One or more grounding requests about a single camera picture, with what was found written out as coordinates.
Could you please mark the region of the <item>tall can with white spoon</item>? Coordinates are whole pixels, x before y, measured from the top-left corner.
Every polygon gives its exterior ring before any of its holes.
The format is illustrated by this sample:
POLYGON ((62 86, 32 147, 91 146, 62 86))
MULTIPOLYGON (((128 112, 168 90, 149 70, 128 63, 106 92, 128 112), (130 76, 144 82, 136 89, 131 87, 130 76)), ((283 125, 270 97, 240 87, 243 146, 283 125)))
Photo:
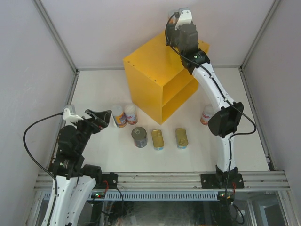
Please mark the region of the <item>tall can with white spoon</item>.
POLYGON ((166 26, 167 32, 179 33, 180 26, 182 25, 182 10, 172 10, 168 14, 168 23, 166 26))

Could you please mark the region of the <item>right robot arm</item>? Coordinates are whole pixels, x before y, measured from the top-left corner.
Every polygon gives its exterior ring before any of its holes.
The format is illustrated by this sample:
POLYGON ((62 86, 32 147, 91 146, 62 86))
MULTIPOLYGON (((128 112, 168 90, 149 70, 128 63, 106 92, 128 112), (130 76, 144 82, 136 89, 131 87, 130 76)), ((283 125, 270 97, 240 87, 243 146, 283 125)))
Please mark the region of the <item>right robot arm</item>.
POLYGON ((193 23, 177 27, 168 22, 165 28, 166 46, 180 56, 182 65, 206 92, 213 116, 208 121, 210 132, 216 137, 218 160, 214 174, 202 174, 203 188, 226 188, 238 183, 241 175, 234 162, 234 134, 240 123, 244 106, 235 102, 219 82, 206 52, 198 46, 198 32, 193 23))

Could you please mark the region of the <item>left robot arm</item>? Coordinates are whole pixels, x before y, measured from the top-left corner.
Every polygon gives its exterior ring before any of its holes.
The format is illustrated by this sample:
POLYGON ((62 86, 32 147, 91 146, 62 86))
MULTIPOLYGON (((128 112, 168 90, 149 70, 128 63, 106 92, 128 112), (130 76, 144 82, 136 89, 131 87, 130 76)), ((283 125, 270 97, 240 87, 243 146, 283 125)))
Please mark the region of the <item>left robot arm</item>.
POLYGON ((93 188, 103 183, 101 167, 84 165, 83 151, 92 134, 109 126, 112 111, 85 111, 80 117, 72 105, 63 110, 63 119, 70 122, 60 129, 58 152, 52 165, 52 192, 42 225, 75 226, 93 188))

